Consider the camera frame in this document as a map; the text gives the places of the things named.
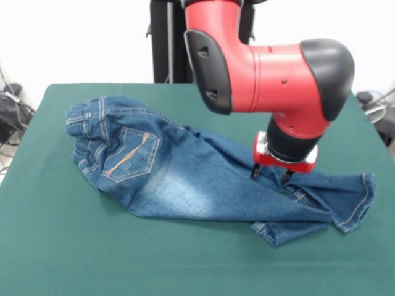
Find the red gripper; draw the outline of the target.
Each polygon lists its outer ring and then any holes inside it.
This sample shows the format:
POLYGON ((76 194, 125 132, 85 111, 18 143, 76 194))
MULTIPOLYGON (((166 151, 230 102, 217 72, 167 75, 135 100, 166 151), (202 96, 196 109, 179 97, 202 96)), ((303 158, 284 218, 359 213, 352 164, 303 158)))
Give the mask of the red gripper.
POLYGON ((284 186, 292 177, 293 172, 309 173, 315 167, 318 160, 318 145, 307 154, 306 158, 301 162, 288 162, 275 157, 268 149, 268 142, 265 131, 259 131, 254 141, 252 157, 254 166, 251 172, 251 178, 257 179, 260 176, 261 165, 278 166, 286 168, 281 176, 281 185, 284 186))

